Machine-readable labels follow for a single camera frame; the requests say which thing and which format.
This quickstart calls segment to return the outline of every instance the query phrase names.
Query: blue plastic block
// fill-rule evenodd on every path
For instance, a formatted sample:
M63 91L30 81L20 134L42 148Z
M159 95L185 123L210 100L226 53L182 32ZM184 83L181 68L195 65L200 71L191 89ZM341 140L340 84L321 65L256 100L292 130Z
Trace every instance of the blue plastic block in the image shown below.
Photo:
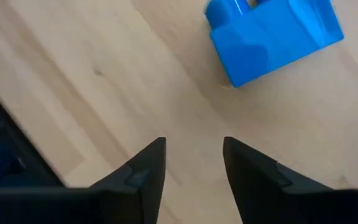
M211 39L234 87L344 38L329 0L212 0Z

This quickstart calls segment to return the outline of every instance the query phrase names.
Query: wooden floor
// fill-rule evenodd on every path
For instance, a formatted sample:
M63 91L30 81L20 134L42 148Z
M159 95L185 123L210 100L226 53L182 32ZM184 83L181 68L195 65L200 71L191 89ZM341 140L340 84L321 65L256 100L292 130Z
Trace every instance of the wooden floor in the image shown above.
M0 100L68 185L166 136L159 223L240 223L224 136L358 187L358 1L333 4L343 42L234 89L206 0L0 0Z

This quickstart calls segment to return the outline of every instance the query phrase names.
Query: light wood surface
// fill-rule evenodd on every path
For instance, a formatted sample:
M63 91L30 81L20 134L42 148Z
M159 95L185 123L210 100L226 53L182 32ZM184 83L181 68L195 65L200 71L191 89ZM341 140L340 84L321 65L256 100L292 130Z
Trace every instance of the light wood surface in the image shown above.
M343 42L240 89L209 39L205 4L0 0L0 100L70 186L166 136L159 223L240 223L224 136L358 187L358 1L333 0Z

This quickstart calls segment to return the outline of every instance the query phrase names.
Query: wood grain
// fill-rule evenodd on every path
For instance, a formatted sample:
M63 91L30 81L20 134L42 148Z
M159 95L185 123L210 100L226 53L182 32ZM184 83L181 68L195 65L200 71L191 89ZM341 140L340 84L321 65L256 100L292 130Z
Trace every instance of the wood grain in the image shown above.
M0 101L70 186L158 136L159 223L240 223L224 136L335 188L358 187L358 2L346 39L240 89L209 40L205 0L0 0Z

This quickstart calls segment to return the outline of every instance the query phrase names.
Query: blue toy block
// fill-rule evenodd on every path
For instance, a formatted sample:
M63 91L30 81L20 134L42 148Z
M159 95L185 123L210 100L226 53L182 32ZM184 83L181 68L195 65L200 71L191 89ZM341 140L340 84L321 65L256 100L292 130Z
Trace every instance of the blue toy block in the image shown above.
M234 87L344 38L330 0L211 0L211 39Z

